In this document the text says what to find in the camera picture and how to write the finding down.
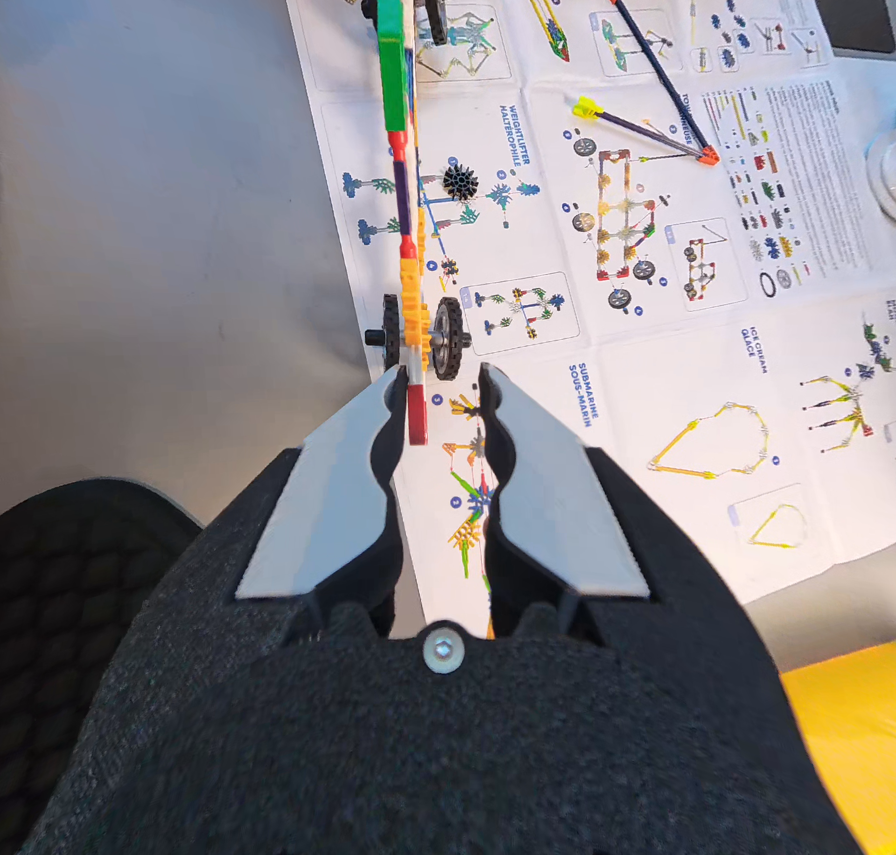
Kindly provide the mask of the white stand base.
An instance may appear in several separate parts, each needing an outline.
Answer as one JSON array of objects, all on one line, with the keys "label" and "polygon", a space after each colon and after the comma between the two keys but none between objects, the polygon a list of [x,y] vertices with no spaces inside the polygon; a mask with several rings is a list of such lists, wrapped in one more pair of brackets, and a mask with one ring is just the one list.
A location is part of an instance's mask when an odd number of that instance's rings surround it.
[{"label": "white stand base", "polygon": [[868,146],[866,171],[881,211],[895,222],[895,129],[880,133]]}]

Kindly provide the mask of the blue rods with orange connector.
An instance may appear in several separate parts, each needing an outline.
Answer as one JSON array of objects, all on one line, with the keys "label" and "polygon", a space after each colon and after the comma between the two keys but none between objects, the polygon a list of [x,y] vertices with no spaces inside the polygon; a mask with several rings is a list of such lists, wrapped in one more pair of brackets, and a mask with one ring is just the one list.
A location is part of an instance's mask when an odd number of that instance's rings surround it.
[{"label": "blue rods with orange connector", "polygon": [[718,155],[714,147],[712,147],[711,144],[708,143],[706,137],[700,131],[700,128],[694,120],[691,111],[685,105],[682,96],[673,85],[672,81],[668,77],[668,74],[666,73],[665,68],[661,64],[657,55],[654,53],[651,43],[648,42],[646,35],[633,19],[633,16],[625,5],[624,1],[610,0],[610,2],[616,7],[617,11],[621,15],[622,20],[624,20],[629,29],[629,32],[633,35],[633,38],[642,50],[644,57],[649,62],[655,76],[658,78],[663,89],[666,91],[669,99],[671,99],[679,114],[684,118],[687,127],[692,133],[693,139],[696,141],[696,144],[692,145],[678,142],[677,140],[667,136],[665,133],[658,132],[652,128],[648,128],[644,124],[636,124],[627,119],[622,119],[621,117],[614,115],[608,112],[606,109],[600,107],[592,99],[588,99],[585,97],[578,99],[575,103],[573,107],[574,115],[580,119],[600,120],[606,123],[610,123],[614,126],[618,126],[628,132],[645,137],[652,142],[664,144],[667,147],[675,150],[678,154],[689,155],[695,158],[701,164],[707,166],[717,165],[721,160],[720,156]]}]

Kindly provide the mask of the colourful rod and connector model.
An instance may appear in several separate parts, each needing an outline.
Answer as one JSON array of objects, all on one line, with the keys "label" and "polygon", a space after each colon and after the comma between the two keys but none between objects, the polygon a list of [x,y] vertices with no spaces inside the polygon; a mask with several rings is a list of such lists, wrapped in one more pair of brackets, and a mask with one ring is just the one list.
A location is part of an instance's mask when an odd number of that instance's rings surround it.
[{"label": "colourful rod and connector model", "polygon": [[362,2],[362,13],[377,33],[385,130],[393,161],[391,189],[396,198],[399,231],[400,291],[398,295],[384,295],[380,325],[392,333],[392,346],[381,351],[385,369],[401,364],[407,371],[407,430],[411,446],[428,442],[426,380],[428,369],[433,368],[431,314],[423,287],[427,234],[416,73],[420,9],[427,20],[423,0]]}]

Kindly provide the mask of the grey desk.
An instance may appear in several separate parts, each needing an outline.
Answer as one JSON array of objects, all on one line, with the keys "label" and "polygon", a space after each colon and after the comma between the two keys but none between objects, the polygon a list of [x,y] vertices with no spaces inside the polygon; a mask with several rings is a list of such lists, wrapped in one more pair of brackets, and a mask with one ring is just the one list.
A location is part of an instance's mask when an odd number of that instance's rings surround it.
[{"label": "grey desk", "polygon": [[287,0],[2,0],[2,499],[209,519],[348,399],[361,335]]}]

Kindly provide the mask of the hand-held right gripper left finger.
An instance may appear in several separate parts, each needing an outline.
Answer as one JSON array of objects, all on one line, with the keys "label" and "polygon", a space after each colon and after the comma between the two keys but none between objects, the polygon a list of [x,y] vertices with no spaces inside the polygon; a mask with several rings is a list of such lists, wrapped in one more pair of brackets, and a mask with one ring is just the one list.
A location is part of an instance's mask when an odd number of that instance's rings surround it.
[{"label": "hand-held right gripper left finger", "polygon": [[403,449],[404,369],[389,368],[303,442],[236,599],[298,598],[316,630],[357,603],[389,635],[403,566],[392,478]]}]

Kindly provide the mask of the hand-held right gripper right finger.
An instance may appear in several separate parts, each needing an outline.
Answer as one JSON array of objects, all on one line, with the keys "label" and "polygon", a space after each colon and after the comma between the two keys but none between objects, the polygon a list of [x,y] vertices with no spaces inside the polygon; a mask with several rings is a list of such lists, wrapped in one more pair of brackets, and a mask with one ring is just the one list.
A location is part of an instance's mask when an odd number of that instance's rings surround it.
[{"label": "hand-held right gripper right finger", "polygon": [[536,603],[555,608],[562,633],[587,603],[648,603],[648,582],[577,435],[497,366],[480,368],[480,417],[497,478],[485,553],[494,633],[510,635]]}]

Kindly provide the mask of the yellow plastic bin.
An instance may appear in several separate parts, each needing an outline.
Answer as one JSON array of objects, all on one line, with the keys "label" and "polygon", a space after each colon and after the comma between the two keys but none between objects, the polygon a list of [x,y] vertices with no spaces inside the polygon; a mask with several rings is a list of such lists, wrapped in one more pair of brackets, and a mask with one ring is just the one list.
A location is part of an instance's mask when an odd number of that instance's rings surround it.
[{"label": "yellow plastic bin", "polygon": [[895,644],[780,677],[828,793],[866,853],[895,852]]}]

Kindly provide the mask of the white instruction sheet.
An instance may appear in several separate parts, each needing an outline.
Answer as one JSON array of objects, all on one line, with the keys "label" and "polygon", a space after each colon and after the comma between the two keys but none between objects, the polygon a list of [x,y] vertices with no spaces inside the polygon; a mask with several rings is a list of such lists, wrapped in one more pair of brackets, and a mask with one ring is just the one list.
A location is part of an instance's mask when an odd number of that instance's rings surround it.
[{"label": "white instruction sheet", "polygon": [[[426,619],[488,625],[497,478],[489,362],[606,448],[750,603],[894,542],[894,254],[815,0],[623,0],[715,166],[610,0],[418,10],[424,295],[461,303],[452,381],[396,480]],[[361,327],[399,294],[377,33],[363,0],[287,0]],[[476,197],[451,200],[449,163]]]}]

